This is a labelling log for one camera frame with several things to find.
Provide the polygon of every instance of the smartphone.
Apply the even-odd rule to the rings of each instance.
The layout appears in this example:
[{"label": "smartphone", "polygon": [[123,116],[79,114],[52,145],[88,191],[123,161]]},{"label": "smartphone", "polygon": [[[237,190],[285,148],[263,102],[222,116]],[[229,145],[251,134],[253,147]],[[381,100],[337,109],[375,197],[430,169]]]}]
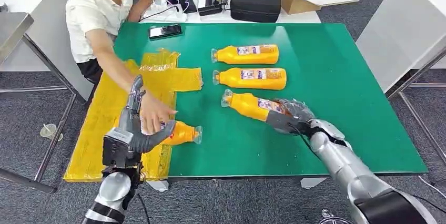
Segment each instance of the smartphone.
[{"label": "smartphone", "polygon": [[180,0],[181,8],[183,9],[183,13],[195,13],[197,11],[197,7],[195,6],[194,0]]},{"label": "smartphone", "polygon": [[149,29],[149,39],[158,39],[163,37],[169,37],[181,34],[181,26],[179,24],[175,25],[169,25],[164,27],[158,27],[158,28],[150,28]]}]

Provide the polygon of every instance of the yellow plastic bottle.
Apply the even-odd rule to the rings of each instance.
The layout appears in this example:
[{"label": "yellow plastic bottle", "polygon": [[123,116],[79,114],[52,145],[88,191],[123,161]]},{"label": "yellow plastic bottle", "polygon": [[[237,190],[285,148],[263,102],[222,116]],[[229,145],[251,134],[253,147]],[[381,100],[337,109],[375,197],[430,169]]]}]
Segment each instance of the yellow plastic bottle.
[{"label": "yellow plastic bottle", "polygon": [[250,93],[234,94],[231,90],[225,90],[221,98],[221,106],[232,107],[241,115],[261,121],[266,121],[271,110],[285,113],[284,107],[277,102],[257,98]]},{"label": "yellow plastic bottle", "polygon": [[[164,128],[164,122],[161,122],[161,129]],[[201,126],[192,127],[188,126],[182,121],[176,121],[175,128],[172,134],[162,141],[162,144],[179,145],[185,142],[193,141],[196,144],[201,144],[203,129]]]},{"label": "yellow plastic bottle", "polygon": [[287,72],[282,68],[214,70],[212,78],[214,85],[224,84],[234,88],[282,90],[287,84]]},{"label": "yellow plastic bottle", "polygon": [[212,62],[226,64],[275,64],[279,59],[279,48],[275,44],[235,47],[211,50]]}]

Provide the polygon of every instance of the dark pants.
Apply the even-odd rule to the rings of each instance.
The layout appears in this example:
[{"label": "dark pants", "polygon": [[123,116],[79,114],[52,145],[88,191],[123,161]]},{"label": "dark pants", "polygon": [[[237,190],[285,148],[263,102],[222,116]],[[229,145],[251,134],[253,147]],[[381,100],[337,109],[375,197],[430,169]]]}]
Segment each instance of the dark pants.
[{"label": "dark pants", "polygon": [[99,83],[102,68],[99,66],[97,59],[90,59],[87,62],[78,63],[77,67],[79,67],[80,72],[88,81],[95,85]]}]

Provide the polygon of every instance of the silver robotic arm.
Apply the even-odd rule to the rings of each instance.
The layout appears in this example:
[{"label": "silver robotic arm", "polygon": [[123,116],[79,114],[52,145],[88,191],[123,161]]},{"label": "silver robotic arm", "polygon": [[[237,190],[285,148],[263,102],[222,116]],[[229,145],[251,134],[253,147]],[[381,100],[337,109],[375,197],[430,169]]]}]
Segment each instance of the silver robotic arm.
[{"label": "silver robotic arm", "polygon": [[143,78],[138,75],[132,85],[127,105],[121,112],[119,126],[104,136],[102,162],[103,181],[95,202],[85,214],[83,224],[123,223],[127,207],[140,184],[141,154],[151,151],[169,137],[175,121],[166,123],[163,130],[147,136],[141,133],[139,109]]},{"label": "silver robotic arm", "polygon": [[311,150],[348,197],[350,213],[357,224],[437,224],[418,199],[396,190],[370,171],[334,125],[315,119],[302,102],[276,101],[287,114],[270,111],[266,122],[282,133],[308,137]]}]

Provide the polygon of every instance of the metal frame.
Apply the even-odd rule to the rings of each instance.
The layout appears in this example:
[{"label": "metal frame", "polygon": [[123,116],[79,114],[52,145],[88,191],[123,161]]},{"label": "metal frame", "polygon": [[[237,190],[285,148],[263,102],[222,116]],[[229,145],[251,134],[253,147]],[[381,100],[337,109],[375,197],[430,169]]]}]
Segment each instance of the metal frame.
[{"label": "metal frame", "polygon": [[440,156],[443,163],[446,165],[446,154],[443,151],[443,149],[438,144],[437,140],[434,138],[434,136],[431,134],[427,126],[424,124],[421,117],[418,115],[415,108],[410,103],[409,99],[407,99],[406,95],[403,93],[403,91],[406,88],[412,87],[412,88],[444,88],[446,87],[446,83],[414,83],[423,73],[425,73],[427,70],[429,70],[433,65],[435,65],[438,61],[440,61],[442,58],[446,56],[446,47],[443,48],[440,52],[438,52],[431,60],[429,60],[425,65],[423,65],[418,71],[415,72],[410,78],[408,78],[401,86],[399,86],[397,89],[390,93],[386,93],[387,98],[390,100],[395,95],[399,95],[405,105],[410,110],[410,113],[414,116],[415,120],[418,122],[420,127],[423,129],[424,133],[428,137],[430,143],[434,147],[435,151]]},{"label": "metal frame", "polygon": [[44,87],[31,87],[31,88],[12,88],[12,89],[0,89],[0,93],[25,93],[30,91],[50,91],[50,90],[66,90],[71,91],[71,97],[65,108],[64,113],[59,121],[56,132],[54,134],[48,149],[46,150],[45,156],[40,164],[34,179],[29,179],[24,176],[15,174],[13,172],[7,171],[0,168],[0,178],[4,178],[8,181],[16,182],[25,186],[32,187],[34,189],[52,193],[57,190],[56,187],[48,186],[42,183],[43,175],[48,167],[48,163],[53,155],[54,149],[56,148],[57,140],[59,139],[62,130],[67,122],[68,115],[73,107],[74,101],[78,98],[83,104],[86,102],[85,99],[77,92],[77,90],[70,84],[70,82],[65,78],[65,76],[56,68],[56,66],[48,59],[43,51],[36,45],[36,43],[25,33],[22,37],[22,41],[37,55],[37,57],[48,67],[51,72],[53,72],[56,77],[64,84],[63,86],[44,86]]}]

